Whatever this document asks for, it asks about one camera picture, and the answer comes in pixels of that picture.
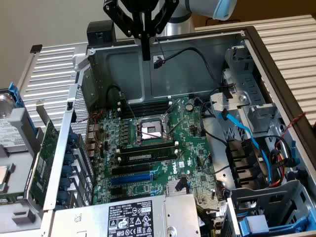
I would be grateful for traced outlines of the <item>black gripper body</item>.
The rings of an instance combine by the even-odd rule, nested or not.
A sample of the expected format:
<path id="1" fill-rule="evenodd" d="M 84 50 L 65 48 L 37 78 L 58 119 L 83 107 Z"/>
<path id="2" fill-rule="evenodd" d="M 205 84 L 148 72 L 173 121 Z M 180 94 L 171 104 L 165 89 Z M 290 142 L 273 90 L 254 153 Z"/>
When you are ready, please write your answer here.
<path id="1" fill-rule="evenodd" d="M 152 12 L 157 4 L 160 5 L 160 10 L 163 12 L 173 13 L 172 0 L 121 0 L 121 2 L 130 13 Z"/>

